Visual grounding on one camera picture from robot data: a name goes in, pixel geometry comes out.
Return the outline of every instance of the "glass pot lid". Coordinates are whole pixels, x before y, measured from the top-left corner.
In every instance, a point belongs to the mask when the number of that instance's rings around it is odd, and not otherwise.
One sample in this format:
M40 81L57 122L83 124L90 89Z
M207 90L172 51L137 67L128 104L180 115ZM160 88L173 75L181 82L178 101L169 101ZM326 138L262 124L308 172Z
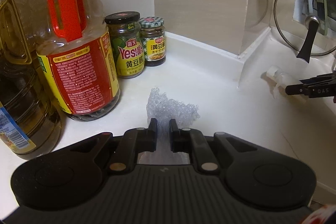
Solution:
M276 27L298 58L324 56L336 50L336 0L275 0Z

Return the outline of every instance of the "yellow bottle handle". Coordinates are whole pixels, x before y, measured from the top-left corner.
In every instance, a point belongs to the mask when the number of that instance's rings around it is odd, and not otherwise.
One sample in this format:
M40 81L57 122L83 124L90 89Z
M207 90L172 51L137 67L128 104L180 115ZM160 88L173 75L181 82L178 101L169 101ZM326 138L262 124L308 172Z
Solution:
M11 43L12 38L9 35L8 31L8 22L11 22L8 19L8 17L11 17L11 12L10 9L8 8L9 6L12 7L15 20L19 29L20 33L20 38L23 44L23 48L25 50L25 59L20 59L20 58L15 58L11 54L11 52L7 48L7 44ZM28 43L27 39L23 30L22 22L19 16L19 13L17 11L17 7L15 5L14 0L6 0L3 4L0 5L0 50L2 49L5 58L7 59L8 62L15 64L15 65L30 65L33 61L31 53L28 48Z

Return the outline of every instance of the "barcode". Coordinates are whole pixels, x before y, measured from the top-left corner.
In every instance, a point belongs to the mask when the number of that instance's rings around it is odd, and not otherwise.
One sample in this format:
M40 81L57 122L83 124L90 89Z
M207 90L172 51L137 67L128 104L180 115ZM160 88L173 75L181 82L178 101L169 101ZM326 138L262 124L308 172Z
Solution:
M12 133L6 134L6 136L19 149L29 146L29 142L27 142L26 139L22 137L22 135L17 130L12 131Z

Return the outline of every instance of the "black jar lid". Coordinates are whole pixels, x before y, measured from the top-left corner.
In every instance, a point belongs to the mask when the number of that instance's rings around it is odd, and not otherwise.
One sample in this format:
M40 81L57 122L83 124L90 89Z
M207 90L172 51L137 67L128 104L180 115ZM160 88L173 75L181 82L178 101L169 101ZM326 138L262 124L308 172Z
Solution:
M105 22L107 24L117 25L139 21L139 19L140 19L140 13L138 12L120 12L105 17Z

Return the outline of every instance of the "brand logo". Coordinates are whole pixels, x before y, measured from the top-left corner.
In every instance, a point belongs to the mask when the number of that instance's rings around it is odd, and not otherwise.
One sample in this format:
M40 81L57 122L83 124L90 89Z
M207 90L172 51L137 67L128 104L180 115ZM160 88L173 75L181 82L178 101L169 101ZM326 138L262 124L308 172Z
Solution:
M162 37L157 38L157 39L155 39L155 43L160 44L162 42L162 40L163 40Z
M131 48L137 45L137 40L135 38L131 38L126 42L127 48Z
M118 46L120 55L122 59L130 59L130 58L134 58L136 56L139 56L140 54L142 54L142 47L138 46L137 48L134 48L132 50L125 50L124 48L120 48Z

